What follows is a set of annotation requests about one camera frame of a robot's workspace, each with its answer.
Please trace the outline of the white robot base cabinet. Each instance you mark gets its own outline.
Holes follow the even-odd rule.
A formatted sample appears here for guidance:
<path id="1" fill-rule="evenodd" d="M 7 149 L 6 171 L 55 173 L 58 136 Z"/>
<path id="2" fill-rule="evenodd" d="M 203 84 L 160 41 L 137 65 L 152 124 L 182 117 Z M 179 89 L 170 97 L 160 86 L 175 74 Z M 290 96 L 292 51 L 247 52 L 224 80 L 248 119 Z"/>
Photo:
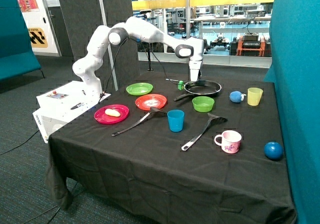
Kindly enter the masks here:
<path id="1" fill-rule="evenodd" d="M 81 81 L 71 81 L 36 97 L 39 109 L 33 118 L 45 143 L 52 133 L 110 96 L 92 95 L 85 86 Z"/>

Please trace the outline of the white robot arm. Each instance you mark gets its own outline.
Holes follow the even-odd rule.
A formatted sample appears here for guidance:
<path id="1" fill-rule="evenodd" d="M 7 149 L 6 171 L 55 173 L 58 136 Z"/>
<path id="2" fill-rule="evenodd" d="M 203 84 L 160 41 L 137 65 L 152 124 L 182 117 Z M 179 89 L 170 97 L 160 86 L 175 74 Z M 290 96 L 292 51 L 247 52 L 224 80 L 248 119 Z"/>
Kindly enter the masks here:
<path id="1" fill-rule="evenodd" d="M 103 64 L 103 56 L 107 48 L 120 46 L 129 38 L 137 38 L 142 42 L 160 42 L 174 49 L 178 58 L 189 59 L 190 80 L 196 82 L 200 78 L 203 63 L 204 40 L 196 37 L 177 39 L 164 33 L 151 23 L 137 17 L 129 17 L 113 27 L 100 25 L 94 31 L 87 45 L 87 55 L 77 60 L 73 72 L 84 83 L 84 93 L 87 97 L 98 97 L 102 92 L 102 84 L 95 71 Z"/>

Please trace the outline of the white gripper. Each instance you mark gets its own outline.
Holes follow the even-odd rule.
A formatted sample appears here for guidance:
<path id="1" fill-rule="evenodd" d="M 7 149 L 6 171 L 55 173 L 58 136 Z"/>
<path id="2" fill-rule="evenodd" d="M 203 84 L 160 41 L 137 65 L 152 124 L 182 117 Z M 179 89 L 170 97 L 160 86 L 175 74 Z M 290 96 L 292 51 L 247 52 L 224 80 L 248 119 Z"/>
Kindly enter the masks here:
<path id="1" fill-rule="evenodd" d="M 201 78 L 202 63 L 203 63 L 202 61 L 194 61 L 194 60 L 189 61 L 189 70 L 190 70 L 189 72 L 190 72 L 191 82 L 196 82 Z"/>

